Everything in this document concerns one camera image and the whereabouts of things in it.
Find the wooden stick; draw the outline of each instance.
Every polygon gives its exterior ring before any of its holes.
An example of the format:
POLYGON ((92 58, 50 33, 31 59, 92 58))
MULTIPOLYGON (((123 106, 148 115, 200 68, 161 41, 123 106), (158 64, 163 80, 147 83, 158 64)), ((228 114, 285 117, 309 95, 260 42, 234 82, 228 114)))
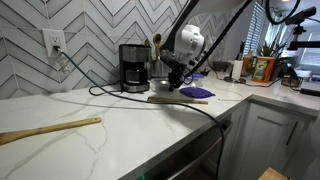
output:
POLYGON ((95 124, 101 121, 102 119, 98 117, 98 118, 84 119, 80 121, 68 122, 68 123, 57 124, 53 126, 47 126, 42 128, 36 128, 36 129, 0 133, 0 146, 12 141, 16 141, 18 139, 28 137, 28 136, 33 136, 33 135, 43 134, 43 133, 48 133, 53 131, 60 131, 63 129, 70 129, 74 127, 89 125, 89 124, 95 124))
POLYGON ((189 104, 209 104, 208 101, 199 101, 193 99, 168 99, 162 97, 148 97, 149 102, 167 102, 167 103, 189 103, 189 104))

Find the stainless steel appliance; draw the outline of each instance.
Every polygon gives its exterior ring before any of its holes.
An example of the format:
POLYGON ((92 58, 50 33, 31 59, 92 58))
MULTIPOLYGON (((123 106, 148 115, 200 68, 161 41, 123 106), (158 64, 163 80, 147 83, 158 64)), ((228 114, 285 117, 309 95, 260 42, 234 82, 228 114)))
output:
POLYGON ((148 91, 148 63, 151 58, 151 47, 136 44, 119 45, 120 87, 121 91, 148 91))

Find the kitchen counter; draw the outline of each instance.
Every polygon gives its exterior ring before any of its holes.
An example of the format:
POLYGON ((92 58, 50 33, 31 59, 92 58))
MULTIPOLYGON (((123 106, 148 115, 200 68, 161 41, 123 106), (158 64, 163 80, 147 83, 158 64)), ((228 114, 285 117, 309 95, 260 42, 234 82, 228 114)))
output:
MULTIPOLYGON (((210 76, 203 84, 216 96, 205 99, 209 105, 192 106, 218 120, 249 100, 314 117, 320 109, 320 97, 300 94, 280 82, 269 88, 249 87, 210 76)), ((141 100, 184 97, 178 91, 152 90, 122 95, 141 100)), ((0 133, 91 117, 103 121, 0 146, 0 179, 134 179, 214 124, 185 107, 95 97, 88 89, 0 101, 0 133)))

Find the window blind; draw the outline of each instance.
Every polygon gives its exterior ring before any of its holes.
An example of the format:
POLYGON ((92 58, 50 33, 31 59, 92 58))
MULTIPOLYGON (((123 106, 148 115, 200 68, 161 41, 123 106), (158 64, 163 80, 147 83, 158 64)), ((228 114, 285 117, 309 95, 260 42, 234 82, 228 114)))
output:
POLYGON ((264 20, 265 10, 260 4, 256 2, 254 5, 246 44, 244 47, 244 54, 248 54, 248 51, 250 49, 254 51, 257 49, 264 20))
MULTIPOLYGON (((311 33, 308 41, 320 41, 320 32, 311 33)), ((320 49, 305 48, 300 64, 320 66, 320 49)))

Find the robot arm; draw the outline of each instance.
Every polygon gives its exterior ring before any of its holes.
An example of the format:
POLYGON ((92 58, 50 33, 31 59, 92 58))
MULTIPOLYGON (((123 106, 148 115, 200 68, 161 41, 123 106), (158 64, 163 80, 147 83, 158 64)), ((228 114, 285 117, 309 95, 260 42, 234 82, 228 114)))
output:
POLYGON ((189 0, 173 25, 164 33, 160 59, 169 67, 170 90, 183 83, 183 71, 190 58, 201 55, 205 48, 200 29, 187 25, 189 20, 199 14, 231 10, 244 0, 189 0))

